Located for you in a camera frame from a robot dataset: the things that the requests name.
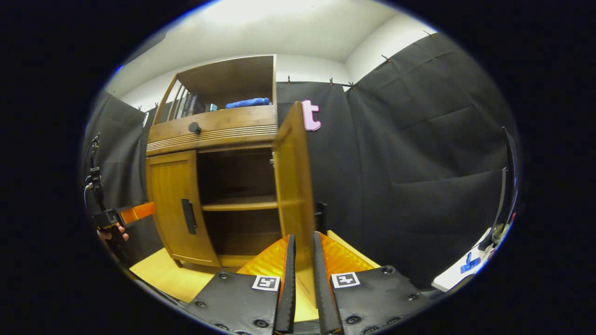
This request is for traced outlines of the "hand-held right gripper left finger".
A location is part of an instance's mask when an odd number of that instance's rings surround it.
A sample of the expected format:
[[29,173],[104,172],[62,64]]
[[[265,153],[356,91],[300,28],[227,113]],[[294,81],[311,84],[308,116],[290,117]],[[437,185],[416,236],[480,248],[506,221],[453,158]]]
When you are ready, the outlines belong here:
[[236,272],[219,271],[184,310],[235,335],[283,335],[294,328],[296,237],[277,240]]

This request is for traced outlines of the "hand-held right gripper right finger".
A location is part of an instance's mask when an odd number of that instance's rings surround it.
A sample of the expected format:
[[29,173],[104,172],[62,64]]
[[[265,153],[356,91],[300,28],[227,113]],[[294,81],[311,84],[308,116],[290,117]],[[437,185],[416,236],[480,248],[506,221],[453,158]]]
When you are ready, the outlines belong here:
[[313,233],[315,297],[323,335],[379,335],[413,318],[431,299],[391,265],[371,265]]

